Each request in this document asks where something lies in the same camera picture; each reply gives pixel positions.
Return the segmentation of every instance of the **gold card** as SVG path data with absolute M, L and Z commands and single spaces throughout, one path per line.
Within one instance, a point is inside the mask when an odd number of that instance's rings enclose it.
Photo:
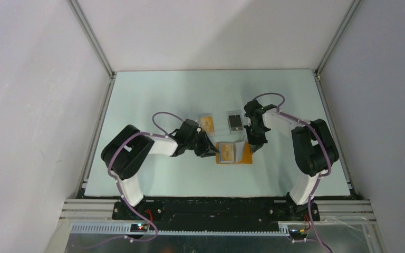
M 221 154 L 220 162 L 234 162 L 234 144 L 233 143 L 221 143 L 219 152 Z
M 201 128 L 206 131 L 207 134 L 215 134 L 214 119 L 211 116 L 203 116 L 200 120 Z

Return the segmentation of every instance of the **metal frame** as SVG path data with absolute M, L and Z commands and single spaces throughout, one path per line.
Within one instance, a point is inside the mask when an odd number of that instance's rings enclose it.
M 88 176 L 90 173 L 93 157 L 95 155 L 95 150 L 97 148 L 97 142 L 100 137 L 101 128 L 103 126 L 103 121 L 105 118 L 106 111 L 108 109 L 108 104 L 112 89 L 115 82 L 116 73 L 111 68 L 108 59 L 106 58 L 86 16 L 78 3 L 78 0 L 67 0 L 71 10 L 75 14 L 80 26 L 90 44 L 94 48 L 99 60 L 104 66 L 108 76 L 110 77 L 110 82 L 106 90 L 104 100 L 102 102 L 99 118 L 95 124 L 93 136 L 88 149 L 88 156 L 86 162 L 83 166 L 81 178 L 78 183 L 76 194 L 82 188 L 86 187 Z M 356 190 L 352 178 L 350 175 L 349 168 L 344 158 L 342 152 L 342 147 L 339 142 L 338 133 L 336 132 L 336 127 L 334 120 L 329 109 L 328 103 L 325 98 L 325 94 L 320 81 L 320 73 L 325 67 L 330 55 L 334 51 L 339 39 L 343 35 L 346 27 L 348 26 L 351 18 L 354 16 L 356 10 L 361 4 L 361 0 L 354 0 L 350 5 L 347 14 L 344 16 L 341 25 L 337 29 L 335 36 L 333 37 L 329 48 L 322 57 L 318 68 L 314 71 L 314 79 L 319 91 L 319 95 L 322 100 L 322 104 L 329 122 L 333 138 L 337 144 L 337 148 L 340 154 L 340 160 L 342 167 L 344 169 L 344 174 L 349 183 L 351 192 L 354 193 Z M 112 220 L 112 212 L 114 203 L 116 199 L 67 199 L 65 200 L 62 212 L 60 214 L 60 223 L 67 221 L 70 224 L 71 230 L 69 233 L 74 232 L 91 232 L 91 233 L 125 233 L 126 224 L 137 223 L 137 220 Z M 381 239 L 381 234 L 377 225 L 377 221 L 373 214 L 373 209 L 368 200 L 316 200 L 315 201 L 319 207 L 319 213 L 321 220 L 315 222 L 317 226 L 321 225 L 361 225 L 363 232 L 365 234 L 368 247 L 370 252 L 387 252 L 383 241 Z M 302 221 L 279 221 L 279 226 L 283 228 L 283 233 L 253 233 L 254 236 L 281 236 L 286 235 L 288 226 L 301 226 Z M 201 235 L 200 233 L 194 233 L 191 231 L 160 231 L 163 235 Z M 206 235 L 225 235 L 225 233 L 214 233 L 207 232 Z M 248 233 L 238 233 L 238 235 L 248 235 Z

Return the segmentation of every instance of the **perforated metal strip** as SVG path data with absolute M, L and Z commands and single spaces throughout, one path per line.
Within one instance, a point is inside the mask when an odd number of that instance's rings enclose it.
M 102 233 L 111 235 L 144 234 L 144 232 L 131 232 L 130 227 L 136 223 L 103 223 L 103 222 L 74 222 L 71 233 Z M 280 231 L 272 232 L 219 232 L 219 231 L 170 231 L 160 230 L 160 235 L 169 236 L 288 236 L 288 226 L 280 225 Z

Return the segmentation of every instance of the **wall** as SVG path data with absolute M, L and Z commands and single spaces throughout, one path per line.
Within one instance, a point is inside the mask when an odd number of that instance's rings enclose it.
M 0 252 L 42 252 L 108 77 L 67 1 L 0 1 Z
M 405 2 L 363 1 L 321 82 L 352 179 L 405 252 Z
M 122 71 L 315 69 L 352 0 L 79 2 Z

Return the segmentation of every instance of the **white tabletop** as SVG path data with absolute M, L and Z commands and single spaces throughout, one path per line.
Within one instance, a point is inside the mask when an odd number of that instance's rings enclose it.
M 100 154 L 126 125 L 161 133 L 151 121 L 158 111 L 195 119 L 202 113 L 243 110 L 248 101 L 265 92 L 283 94 L 286 102 L 282 110 L 287 113 L 326 121 L 311 70 L 118 72 L 85 195 L 119 195 Z M 280 103 L 281 98 L 268 95 L 258 100 L 268 105 Z M 181 124 L 168 115 L 156 119 L 169 132 Z M 215 157 L 199 158 L 193 151 L 175 158 L 149 155 L 139 170 L 143 193 L 175 197 L 284 196 L 300 172 L 292 140 L 274 130 L 267 132 L 266 138 L 268 144 L 254 153 L 253 164 L 216 164 Z M 339 162 L 333 165 L 331 175 L 322 179 L 316 195 L 350 195 Z

